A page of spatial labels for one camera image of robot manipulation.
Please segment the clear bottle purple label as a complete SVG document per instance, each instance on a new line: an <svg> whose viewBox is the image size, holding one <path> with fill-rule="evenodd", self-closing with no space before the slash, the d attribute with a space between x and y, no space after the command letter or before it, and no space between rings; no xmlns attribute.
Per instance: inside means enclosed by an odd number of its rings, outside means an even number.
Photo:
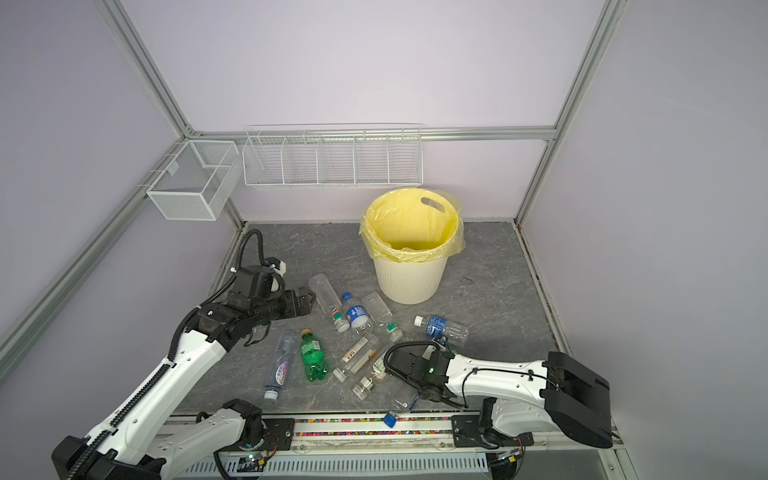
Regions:
<svg viewBox="0 0 768 480"><path fill-rule="evenodd" d="M264 380L263 398L267 402L276 402L285 387L293 357L296 351L297 335L286 331L278 340L272 364Z"/></svg>

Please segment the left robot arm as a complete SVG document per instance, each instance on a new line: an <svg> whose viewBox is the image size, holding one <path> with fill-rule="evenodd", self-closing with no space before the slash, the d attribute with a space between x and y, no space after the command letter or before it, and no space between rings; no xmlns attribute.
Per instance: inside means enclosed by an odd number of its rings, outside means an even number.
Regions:
<svg viewBox="0 0 768 480"><path fill-rule="evenodd" d="M227 447L264 445L269 432L261 408L239 399L167 440L156 438L202 376L237 344L255 345L256 329L312 311L314 294L286 288L285 264L265 256L257 229L243 235L231 271L183 318L167 355L132 394L86 435L68 436L55 447L51 459L59 478L171 479Z"/></svg>

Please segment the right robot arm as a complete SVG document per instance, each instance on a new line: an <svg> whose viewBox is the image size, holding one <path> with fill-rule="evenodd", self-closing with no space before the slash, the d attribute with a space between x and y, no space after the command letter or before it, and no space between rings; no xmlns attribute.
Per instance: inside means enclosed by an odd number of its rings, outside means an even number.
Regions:
<svg viewBox="0 0 768 480"><path fill-rule="evenodd" d="M435 341L408 341L390 347L383 364L423 400L467 409L471 397L481 398L478 433L490 448L554 429L588 447L613 446L608 380L565 353L505 363L455 354Z"/></svg>

